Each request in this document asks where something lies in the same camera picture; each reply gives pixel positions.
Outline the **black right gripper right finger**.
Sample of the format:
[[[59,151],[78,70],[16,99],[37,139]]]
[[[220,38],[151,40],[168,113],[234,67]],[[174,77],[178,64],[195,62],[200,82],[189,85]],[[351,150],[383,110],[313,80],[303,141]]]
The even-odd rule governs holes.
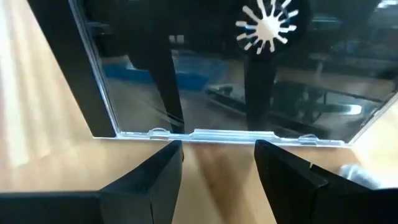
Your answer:
[[[265,140],[257,171],[277,223],[397,223],[397,189],[371,189]]]

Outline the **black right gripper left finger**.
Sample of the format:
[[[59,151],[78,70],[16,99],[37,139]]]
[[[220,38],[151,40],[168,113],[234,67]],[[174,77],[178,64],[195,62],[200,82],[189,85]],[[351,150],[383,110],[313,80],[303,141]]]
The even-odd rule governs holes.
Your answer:
[[[94,191],[1,194],[1,223],[171,223],[182,179],[181,141]]]

